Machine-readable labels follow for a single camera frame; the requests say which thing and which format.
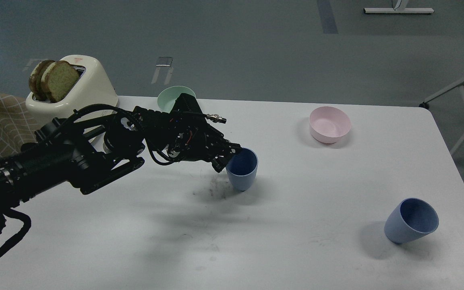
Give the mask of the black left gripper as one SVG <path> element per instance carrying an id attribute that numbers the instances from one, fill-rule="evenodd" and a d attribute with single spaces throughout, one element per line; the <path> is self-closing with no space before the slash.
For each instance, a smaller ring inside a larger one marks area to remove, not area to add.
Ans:
<path id="1" fill-rule="evenodd" d="M 242 147 L 225 139 L 208 120 L 226 123 L 217 114 L 203 113 L 196 98 L 186 93 L 178 97 L 170 112 L 144 110 L 143 136 L 150 156 L 158 164 L 155 153 L 166 164 L 202 160 L 220 173 Z"/>

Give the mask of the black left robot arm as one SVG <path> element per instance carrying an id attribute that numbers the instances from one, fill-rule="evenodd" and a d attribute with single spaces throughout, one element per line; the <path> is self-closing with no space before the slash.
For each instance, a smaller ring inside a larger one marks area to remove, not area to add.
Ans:
<path id="1" fill-rule="evenodd" d="M 0 258 L 31 228 L 31 218 L 15 210 L 21 203 L 63 182 L 84 195 L 92 193 L 139 169 L 145 150 L 158 165 L 202 160 L 221 172 L 242 147 L 225 139 L 212 122 L 226 119 L 203 113 L 186 93 L 170 112 L 93 104 L 68 118 L 52 119 L 35 131 L 35 143 L 0 158 L 0 234 L 7 218 L 23 223 L 0 246 Z"/>

